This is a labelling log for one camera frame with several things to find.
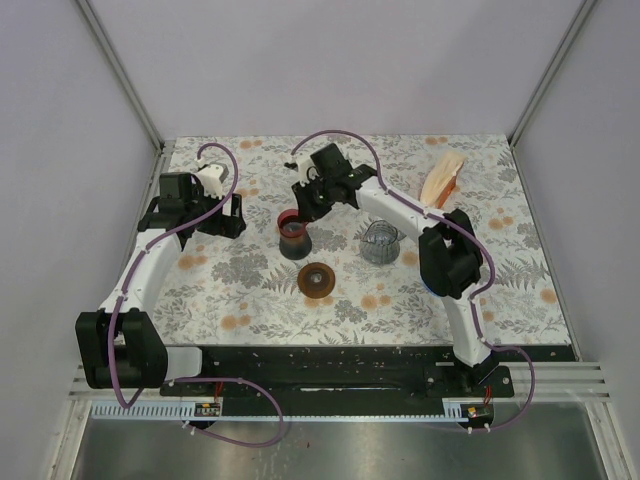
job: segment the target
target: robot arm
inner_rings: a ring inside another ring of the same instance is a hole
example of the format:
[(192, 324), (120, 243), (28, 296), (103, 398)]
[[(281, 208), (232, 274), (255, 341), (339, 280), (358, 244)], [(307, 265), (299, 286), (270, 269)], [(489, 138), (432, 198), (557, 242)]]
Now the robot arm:
[[(242, 197), (233, 194), (231, 212), (222, 210), (191, 228), (158, 241), (160, 235), (184, 225), (215, 208), (222, 199), (222, 182), (228, 170), (222, 165), (203, 166), (195, 175), (165, 173), (160, 176), (159, 196), (155, 197), (138, 223), (135, 250), (116, 288), (96, 312), (83, 312), (76, 321), (80, 356), (91, 388), (111, 388), (107, 360), (108, 325), (116, 311), (123, 285), (127, 293), (118, 309), (116, 335), (124, 345), (115, 346), (118, 378), (123, 388), (160, 387), (165, 379), (194, 376), (200, 372), (202, 352), (198, 348), (165, 347), (153, 327), (153, 309), (171, 266), (178, 260), (195, 230), (209, 235), (237, 238), (246, 228), (242, 218)], [(147, 250), (145, 261), (128, 278), (139, 254)]]
[[(347, 203), (383, 218), (411, 238), (420, 255), (420, 276), (426, 287), (442, 299), (457, 359), (469, 368), (483, 365), (491, 351), (478, 338), (471, 314), (471, 293), (480, 280), (482, 255), (462, 234), (436, 220), (419, 215), (384, 191), (377, 172), (367, 166), (353, 168), (335, 144), (299, 160), (299, 181), (292, 189), (298, 202), (300, 220), (315, 221), (325, 216), (338, 203)], [(406, 194), (395, 194), (410, 199)], [(431, 213), (463, 227), (473, 234), (469, 217), (461, 210), (446, 214)], [(484, 322), (480, 319), (481, 329)]]

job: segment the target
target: floral pattern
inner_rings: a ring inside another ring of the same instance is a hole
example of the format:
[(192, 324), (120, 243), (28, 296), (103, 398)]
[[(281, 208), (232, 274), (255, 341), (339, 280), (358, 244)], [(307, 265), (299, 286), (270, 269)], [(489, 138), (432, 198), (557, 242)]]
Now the floral pattern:
[[(377, 135), (389, 183), (418, 197), (433, 165), (448, 150), (468, 160), (445, 210), (463, 209), (496, 264), (496, 283), (480, 299), (487, 337), (495, 343), (566, 344), (569, 334), (506, 139), (502, 135)], [(300, 137), (183, 137), (171, 171), (196, 171), (195, 154), (218, 141), (238, 157), (247, 230), (236, 240), (196, 232), (167, 276), (153, 321), (168, 344), (448, 344), (451, 333), (441, 301), (419, 276), (418, 251), (401, 241), (398, 259), (376, 266), (359, 255), (358, 239), (376, 220), (337, 205), (309, 225), (311, 254), (301, 261), (280, 255), (276, 219), (295, 208), (296, 174), (284, 167)], [(354, 164), (373, 164), (368, 150), (342, 136), (336, 142)], [(208, 160), (228, 163), (217, 149)], [(306, 298), (297, 287), (310, 262), (333, 268), (330, 296)], [(482, 267), (486, 279), (488, 269)]]

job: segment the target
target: silver floor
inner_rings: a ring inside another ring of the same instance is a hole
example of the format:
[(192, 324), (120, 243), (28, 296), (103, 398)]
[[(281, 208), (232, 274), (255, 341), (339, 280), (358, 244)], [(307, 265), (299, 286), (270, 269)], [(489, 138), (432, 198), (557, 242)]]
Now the silver floor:
[[(500, 417), (515, 406), (498, 406)], [(583, 409), (534, 405), (513, 428), (468, 436), (407, 423), (294, 423), (280, 444), (235, 447), (178, 423), (90, 420), (74, 479), (378, 480), (603, 479)], [(269, 424), (221, 424), (216, 432), (267, 439)]]

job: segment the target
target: white wall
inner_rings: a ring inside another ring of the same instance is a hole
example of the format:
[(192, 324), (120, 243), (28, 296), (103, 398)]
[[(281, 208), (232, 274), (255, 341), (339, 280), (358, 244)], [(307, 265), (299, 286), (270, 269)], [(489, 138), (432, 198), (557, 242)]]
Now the white wall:
[(509, 133), (580, 0), (93, 0), (165, 138)]
[(153, 153), (69, 0), (0, 15), (0, 465), (35, 479)]
[(518, 153), (587, 359), (640, 459), (640, 3), (601, 2)]

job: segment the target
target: floral tablecloth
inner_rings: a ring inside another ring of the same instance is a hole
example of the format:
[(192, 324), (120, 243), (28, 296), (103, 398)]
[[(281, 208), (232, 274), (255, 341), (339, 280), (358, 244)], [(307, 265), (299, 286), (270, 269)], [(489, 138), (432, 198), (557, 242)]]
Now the floral tablecloth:
[[(487, 337), (496, 343), (567, 344), (567, 327), (515, 169), (502, 135), (375, 135), (383, 172), (395, 187), (418, 197), (429, 170), (447, 150), (468, 156), (445, 210), (462, 208), (497, 267), (495, 286), (480, 299)], [(179, 138), (170, 171), (196, 170), (198, 147), (218, 141), (236, 152), (247, 230), (236, 240), (196, 233), (167, 276), (153, 322), (167, 344), (448, 344), (441, 301), (420, 281), (418, 251), (406, 238), (391, 265), (359, 255), (359, 237), (375, 220), (337, 205), (309, 225), (311, 254), (280, 255), (276, 218), (295, 208), (296, 174), (283, 164), (300, 137)], [(345, 137), (324, 137), (305, 151), (336, 142), (354, 165), (373, 160)], [(206, 159), (228, 163), (217, 149)], [(312, 300), (297, 288), (309, 262), (333, 268), (330, 296)], [(487, 276), (483, 267), (483, 278)]]

